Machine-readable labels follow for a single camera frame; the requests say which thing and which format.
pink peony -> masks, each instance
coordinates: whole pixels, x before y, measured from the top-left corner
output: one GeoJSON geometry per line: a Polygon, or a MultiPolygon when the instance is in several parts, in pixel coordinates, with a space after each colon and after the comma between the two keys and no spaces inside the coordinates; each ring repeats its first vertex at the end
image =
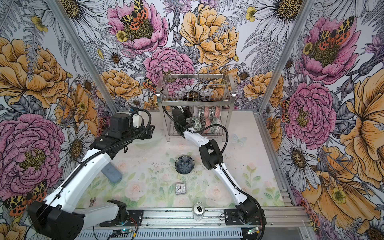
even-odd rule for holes
{"type": "Polygon", "coordinates": [[[340,27],[343,22],[336,23],[336,19],[332,22],[329,18],[319,18],[315,23],[310,35],[306,36],[302,58],[299,60],[299,67],[304,75],[309,76],[314,81],[322,81],[329,85],[341,78],[355,63],[358,54],[353,54],[356,49],[356,42],[359,38],[360,31],[356,30],[356,20],[349,30],[350,36],[341,45],[329,45],[327,49],[321,50],[319,45],[319,34],[321,31],[329,31],[332,33],[340,27]]]}
{"type": "Polygon", "coordinates": [[[143,52],[153,51],[160,46],[164,46],[168,40],[168,22],[166,17],[161,18],[157,13],[153,3],[151,6],[143,0],[144,7],[148,9],[148,20],[140,26],[138,30],[131,30],[129,27],[121,22],[120,18],[125,15],[131,15],[133,4],[129,7],[124,3],[120,8],[107,9],[108,24],[112,27],[109,28],[111,34],[119,37],[116,40],[123,45],[123,54],[126,56],[135,56],[143,52]]]}
{"type": "Polygon", "coordinates": [[[336,124],[331,93],[321,83],[300,83],[290,98],[288,115],[287,135],[301,139],[308,149],[321,147],[336,124]]]}
{"type": "MultiPolygon", "coordinates": [[[[179,53],[178,51],[165,47],[157,49],[152,57],[147,57],[144,62],[144,66],[147,69],[147,78],[149,78],[153,84],[157,85],[159,82],[159,75],[161,73],[184,73],[184,74],[193,74],[195,68],[193,68],[193,62],[184,53],[179,53]]],[[[176,90],[179,90],[183,84],[192,84],[193,79],[174,79],[173,83],[179,84],[170,84],[168,91],[169,95],[174,95],[176,90]]]]}
{"type": "Polygon", "coordinates": [[[56,184],[63,142],[60,128],[38,114],[0,122],[0,197],[25,195],[44,180],[56,184]]]}

table surface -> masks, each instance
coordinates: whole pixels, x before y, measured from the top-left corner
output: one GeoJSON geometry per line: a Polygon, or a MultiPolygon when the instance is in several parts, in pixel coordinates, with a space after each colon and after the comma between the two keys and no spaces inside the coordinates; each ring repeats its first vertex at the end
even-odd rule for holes
{"type": "MultiPolygon", "coordinates": [[[[159,112],[151,112],[155,131],[152,139],[135,140],[128,151],[120,151],[112,160],[123,175],[113,184],[100,172],[81,197],[78,208],[94,206],[115,199],[127,207],[191,207],[203,202],[206,207],[233,207],[224,184],[201,162],[199,150],[180,136],[167,142],[159,112]],[[189,155],[195,167],[189,174],[179,174],[175,160],[189,155]],[[175,183],[186,182],[187,193],[175,194],[175,183]]],[[[252,112],[233,112],[228,128],[229,142],[223,154],[228,170],[244,191],[262,206],[283,206],[275,176],[252,112]]],[[[221,137],[216,138],[223,146],[221,137]]]]}

dish rack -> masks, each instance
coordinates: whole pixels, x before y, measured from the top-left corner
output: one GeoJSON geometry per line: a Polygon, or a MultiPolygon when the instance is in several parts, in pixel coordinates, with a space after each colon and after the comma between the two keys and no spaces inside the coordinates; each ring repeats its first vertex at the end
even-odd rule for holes
{"type": "MultiPolygon", "coordinates": [[[[160,112],[162,113],[162,121],[164,125],[166,139],[169,142],[169,136],[178,136],[176,129],[174,127],[173,121],[169,121],[167,124],[167,116],[163,110],[163,106],[197,106],[199,111],[205,108],[205,106],[229,106],[228,115],[225,120],[225,123],[222,122],[222,125],[226,129],[229,127],[230,119],[232,116],[232,111],[234,103],[236,100],[236,86],[234,83],[234,77],[231,74],[160,74],[159,82],[156,89],[157,103],[159,105],[160,112]],[[175,83],[175,79],[198,79],[202,84],[201,89],[207,89],[212,87],[213,89],[219,89],[223,91],[222,97],[219,96],[204,96],[196,92],[185,93],[185,94],[175,94],[169,95],[170,89],[180,89],[187,86],[192,87],[194,84],[185,84],[185,83],[175,83]]],[[[202,133],[203,136],[207,137],[218,137],[222,136],[222,141],[225,141],[225,133],[221,129],[218,133],[202,133]]]]}

wire basket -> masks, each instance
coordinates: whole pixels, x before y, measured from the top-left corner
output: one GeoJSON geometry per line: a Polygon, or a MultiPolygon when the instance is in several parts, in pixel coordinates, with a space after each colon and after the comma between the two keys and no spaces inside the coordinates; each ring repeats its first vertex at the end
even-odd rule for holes
{"type": "MultiPolygon", "coordinates": [[[[161,74],[156,96],[160,112],[164,117],[166,138],[170,141],[169,136],[178,135],[178,133],[172,121],[167,124],[163,106],[229,106],[224,124],[228,129],[236,100],[236,87],[233,76],[230,74],[161,74]]],[[[223,136],[224,132],[221,130],[219,133],[202,135],[223,136]]]]}

clock face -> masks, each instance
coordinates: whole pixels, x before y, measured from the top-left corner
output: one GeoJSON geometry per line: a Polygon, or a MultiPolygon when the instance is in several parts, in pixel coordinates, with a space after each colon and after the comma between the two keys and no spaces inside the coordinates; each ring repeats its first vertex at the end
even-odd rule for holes
{"type": "Polygon", "coordinates": [[[187,188],[185,186],[185,182],[178,182],[175,184],[175,193],[176,194],[184,194],[187,192],[187,188]]]}

